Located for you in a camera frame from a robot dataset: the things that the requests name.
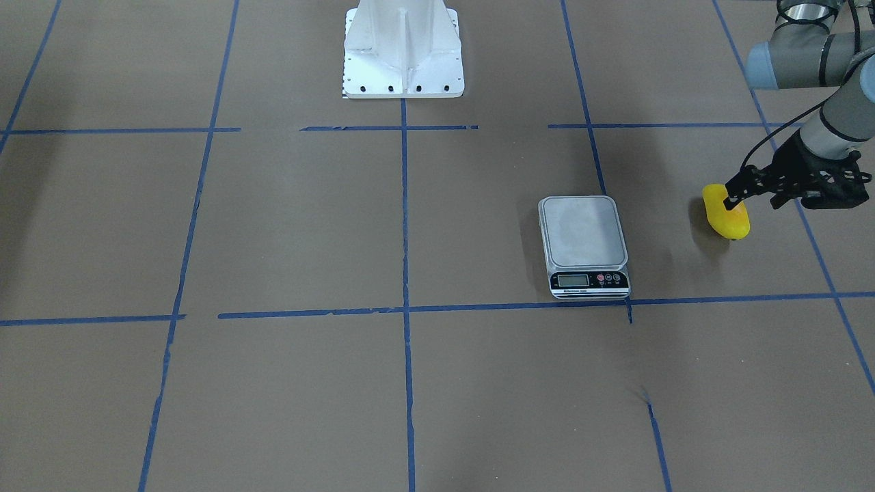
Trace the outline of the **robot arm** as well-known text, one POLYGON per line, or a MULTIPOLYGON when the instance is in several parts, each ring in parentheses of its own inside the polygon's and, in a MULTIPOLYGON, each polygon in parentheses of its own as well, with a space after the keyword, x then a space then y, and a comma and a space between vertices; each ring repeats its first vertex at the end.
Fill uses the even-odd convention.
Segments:
POLYGON ((726 185, 724 209, 770 194, 773 208, 798 199, 807 209, 856 208, 869 199, 872 175, 859 167, 861 144, 873 138, 873 33, 834 33, 841 1, 778 1, 769 41, 748 53, 746 81, 763 90, 831 87, 805 112, 807 121, 776 150, 769 165, 744 160, 726 185))

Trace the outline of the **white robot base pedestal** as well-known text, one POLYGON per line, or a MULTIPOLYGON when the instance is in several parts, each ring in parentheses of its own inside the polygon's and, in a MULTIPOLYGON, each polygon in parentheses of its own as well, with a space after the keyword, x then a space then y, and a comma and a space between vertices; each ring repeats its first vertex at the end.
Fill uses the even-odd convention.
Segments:
POLYGON ((342 96, 459 98, 459 15, 444 1, 360 1, 345 16, 342 96))

